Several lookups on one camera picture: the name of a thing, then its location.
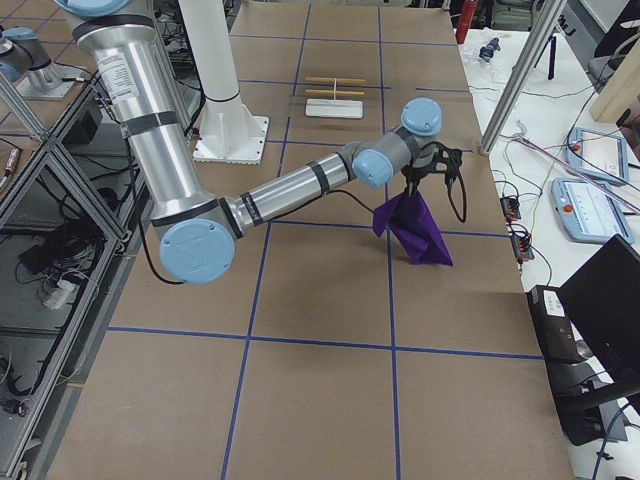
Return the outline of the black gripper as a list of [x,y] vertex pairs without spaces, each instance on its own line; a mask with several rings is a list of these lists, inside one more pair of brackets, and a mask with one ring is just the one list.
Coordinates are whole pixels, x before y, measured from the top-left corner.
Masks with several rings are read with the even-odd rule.
[[411,160],[402,168],[402,175],[405,178],[406,186],[404,193],[407,196],[413,196],[419,187],[420,181],[437,170],[438,156],[436,150],[422,154],[416,160]]

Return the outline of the second robot arm grey blue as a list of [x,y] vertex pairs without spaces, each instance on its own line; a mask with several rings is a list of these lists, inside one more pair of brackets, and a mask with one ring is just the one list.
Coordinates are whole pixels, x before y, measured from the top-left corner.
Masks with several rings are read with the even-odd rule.
[[66,80],[33,30],[12,27],[1,30],[1,73],[26,99],[62,100],[75,83]]

